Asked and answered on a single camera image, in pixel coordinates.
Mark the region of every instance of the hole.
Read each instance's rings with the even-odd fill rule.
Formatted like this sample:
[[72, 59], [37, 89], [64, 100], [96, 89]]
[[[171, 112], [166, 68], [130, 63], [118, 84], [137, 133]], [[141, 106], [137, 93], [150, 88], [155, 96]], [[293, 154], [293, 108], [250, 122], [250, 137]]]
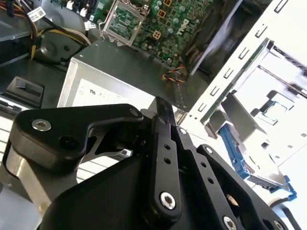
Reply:
[[71, 50], [71, 48], [69, 46], [64, 46], [64, 50], [68, 52]]
[[261, 144], [261, 147], [262, 147], [264, 150], [265, 150], [268, 146], [269, 146], [269, 144], [266, 143], [266, 142], [263, 142], [263, 143]]
[[166, 164], [171, 164], [171, 160], [169, 158], [167, 158], [167, 157], [164, 158], [164, 162]]
[[46, 123], [40, 121], [40, 122], [37, 123], [37, 126], [46, 127]]
[[79, 142], [75, 138], [68, 136], [61, 137], [59, 139], [59, 144], [65, 150], [76, 150], [79, 146]]
[[213, 181], [210, 177], [208, 177], [208, 181], [209, 181], [211, 184], [214, 184], [214, 181]]
[[166, 196], [166, 197], [165, 197], [165, 201], [166, 201], [169, 205], [173, 203], [173, 202], [172, 202], [172, 199], [171, 199], [169, 196]]
[[263, 219], [262, 221], [268, 230], [274, 230], [273, 225], [267, 219]]
[[166, 148], [167, 150], [171, 150], [171, 147], [169, 147], [168, 145], [164, 145], [164, 148]]

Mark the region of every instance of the black mounting arm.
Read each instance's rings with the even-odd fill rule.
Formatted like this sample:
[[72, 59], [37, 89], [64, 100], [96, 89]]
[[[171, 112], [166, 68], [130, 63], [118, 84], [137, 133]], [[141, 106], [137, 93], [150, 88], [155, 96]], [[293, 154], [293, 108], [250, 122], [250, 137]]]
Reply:
[[[143, 116], [117, 104], [16, 117], [0, 171], [44, 215], [40, 230], [287, 229], [218, 153], [194, 147], [169, 103], [156, 98], [150, 109]], [[132, 156], [77, 184], [80, 163], [123, 149]]]

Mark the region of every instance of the sticker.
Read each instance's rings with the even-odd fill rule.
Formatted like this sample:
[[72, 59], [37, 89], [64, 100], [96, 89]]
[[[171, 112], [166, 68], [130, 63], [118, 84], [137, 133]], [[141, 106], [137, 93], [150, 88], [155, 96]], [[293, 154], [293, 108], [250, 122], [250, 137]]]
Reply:
[[84, 23], [85, 26], [85, 30], [88, 31], [90, 29], [95, 29], [96, 28], [96, 24], [92, 23], [91, 21], [87, 21]]
[[124, 103], [127, 103], [127, 101], [117, 94], [108, 91], [98, 85], [95, 85], [85, 79], [81, 79], [72, 106]]
[[28, 13], [29, 18], [34, 23], [38, 21], [39, 19], [41, 19], [42, 17], [44, 17], [45, 15], [46, 15], [46, 12], [40, 6]]

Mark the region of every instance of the green circuit board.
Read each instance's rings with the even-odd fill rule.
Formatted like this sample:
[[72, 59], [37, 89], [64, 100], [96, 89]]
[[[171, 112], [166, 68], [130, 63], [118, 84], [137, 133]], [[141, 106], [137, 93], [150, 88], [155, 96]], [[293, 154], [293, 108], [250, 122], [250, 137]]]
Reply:
[[[214, 0], [147, 0], [150, 13], [146, 16], [133, 46], [142, 49], [173, 67], [181, 65], [180, 56], [194, 35]], [[135, 0], [145, 4], [146, 0]], [[100, 0], [93, 13], [95, 23], [103, 22], [113, 0]], [[129, 39], [138, 19], [125, 10], [116, 11], [110, 29]]]
[[134, 28], [136, 28], [139, 23], [140, 20], [133, 13], [124, 8], [117, 7], [116, 17], [111, 21], [109, 29], [125, 39], [130, 40]]

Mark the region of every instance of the white metal panel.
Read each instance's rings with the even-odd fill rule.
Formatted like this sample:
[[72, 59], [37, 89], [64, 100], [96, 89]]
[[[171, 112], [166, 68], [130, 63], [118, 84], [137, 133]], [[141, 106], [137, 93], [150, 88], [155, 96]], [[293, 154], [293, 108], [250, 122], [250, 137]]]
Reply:
[[[281, 22], [281, 17], [284, 17], [282, 12], [287, 9], [288, 4], [286, 4], [284, 7], [282, 6], [287, 2], [291, 2], [291, 0], [273, 0], [271, 2], [238, 48], [225, 63], [218, 75], [214, 78], [207, 90], [190, 110], [181, 124], [183, 128], [194, 133], [194, 127], [200, 125], [200, 120], [208, 113], [212, 105], [221, 96], [223, 91], [243, 68], [245, 63], [250, 59], [252, 54], [261, 45], [264, 39], [267, 37], [270, 38], [271, 34], [275, 32], [273, 28]], [[243, 58], [240, 58], [242, 52], [245, 52], [246, 50], [248, 50], [248, 52]]]

